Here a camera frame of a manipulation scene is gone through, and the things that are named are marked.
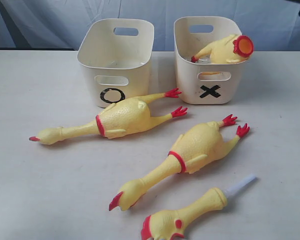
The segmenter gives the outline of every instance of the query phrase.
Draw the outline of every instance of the rubber chicken body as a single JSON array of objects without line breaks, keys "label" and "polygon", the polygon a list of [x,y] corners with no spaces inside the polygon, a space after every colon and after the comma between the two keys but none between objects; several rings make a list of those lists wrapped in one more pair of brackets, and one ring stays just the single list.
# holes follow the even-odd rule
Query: rubber chicken body
[{"label": "rubber chicken body", "polygon": [[184,238],[185,229],[195,219],[207,212],[222,210],[234,195],[255,179],[256,177],[251,174],[230,189],[210,188],[202,197],[186,207],[178,210],[161,210],[146,217],[141,230],[141,239]]},{"label": "rubber chicken body", "polygon": [[98,134],[108,139],[120,138],[126,135],[145,132],[172,118],[187,114],[187,108],[180,106],[175,111],[164,115],[152,117],[148,104],[160,98],[178,98],[181,92],[178,88],[165,93],[155,93],[145,96],[127,98],[112,103],[95,120],[75,127],[46,128],[37,136],[29,138],[30,141],[51,145],[58,141],[88,134]]},{"label": "rubber chicken body", "polygon": [[195,63],[201,57],[210,55],[212,64],[237,64],[247,60],[253,51],[254,44],[249,37],[231,34],[209,43],[192,56],[191,62]]},{"label": "rubber chicken body", "polygon": [[232,117],[231,114],[219,122],[197,124],[185,134],[181,134],[161,165],[145,177],[128,181],[119,189],[109,204],[109,211],[117,206],[126,211],[152,186],[168,176],[177,173],[193,174],[205,165],[225,157],[250,130],[247,124],[243,128],[239,126],[236,136],[224,142],[219,128],[234,125],[236,119],[237,117]]}]

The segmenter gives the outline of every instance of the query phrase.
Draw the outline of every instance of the plastic bin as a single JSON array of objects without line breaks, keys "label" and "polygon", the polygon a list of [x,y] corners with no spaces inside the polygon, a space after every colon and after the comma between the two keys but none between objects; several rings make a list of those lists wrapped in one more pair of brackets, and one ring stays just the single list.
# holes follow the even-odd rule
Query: plastic bin
[{"label": "plastic bin", "polygon": [[[192,26],[212,26],[211,32],[191,33]],[[241,31],[231,19],[220,16],[187,16],[174,22],[176,84],[180,98],[189,104],[224,104],[236,93],[244,64],[210,64],[190,62],[207,44]]]},{"label": "plastic bin", "polygon": [[145,20],[107,18],[90,27],[77,59],[96,105],[148,94],[153,43],[154,26]]}]

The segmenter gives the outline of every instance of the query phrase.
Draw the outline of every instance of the white table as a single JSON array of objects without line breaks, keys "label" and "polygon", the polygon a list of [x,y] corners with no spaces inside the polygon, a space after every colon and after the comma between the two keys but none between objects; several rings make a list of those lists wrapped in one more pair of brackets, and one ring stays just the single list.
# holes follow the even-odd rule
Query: white table
[{"label": "white table", "polygon": [[[300,52],[255,52],[228,104],[157,100],[153,115],[180,105],[189,114],[148,132],[51,146],[29,141],[42,129],[85,124],[101,111],[76,54],[0,51],[0,240],[139,240],[146,216],[187,206],[209,188],[224,189],[250,173],[259,181],[229,207],[198,218],[185,237],[300,240]],[[152,57],[151,92],[174,88],[173,52]],[[121,185],[159,165],[180,133],[230,113],[251,132],[228,156],[193,175],[163,180],[129,211],[108,211]],[[222,129],[224,139],[236,130]]]}]

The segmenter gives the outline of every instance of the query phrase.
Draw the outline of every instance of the x symbol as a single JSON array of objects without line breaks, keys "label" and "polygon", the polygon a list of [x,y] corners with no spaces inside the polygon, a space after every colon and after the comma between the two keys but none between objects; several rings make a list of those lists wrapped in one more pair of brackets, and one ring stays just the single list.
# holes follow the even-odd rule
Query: x symbol
[{"label": "x symbol", "polygon": [[203,94],[200,95],[200,98],[202,99],[208,96],[209,94],[214,96],[215,98],[221,96],[218,92],[216,92],[216,90],[220,88],[220,86],[218,85],[214,85],[212,88],[208,88],[205,85],[202,85],[200,88],[205,91]]}]

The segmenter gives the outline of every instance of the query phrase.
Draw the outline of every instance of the white plastic nozzle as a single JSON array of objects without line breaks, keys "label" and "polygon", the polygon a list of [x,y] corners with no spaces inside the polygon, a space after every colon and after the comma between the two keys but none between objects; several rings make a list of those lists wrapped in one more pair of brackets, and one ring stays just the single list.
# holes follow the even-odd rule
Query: white plastic nozzle
[{"label": "white plastic nozzle", "polygon": [[233,196],[235,196],[241,189],[243,189],[245,186],[247,186],[252,181],[256,180],[257,177],[254,174],[250,174],[246,176],[244,179],[242,179],[237,184],[229,187],[228,189],[224,190],[223,193],[225,197],[229,200]]}]

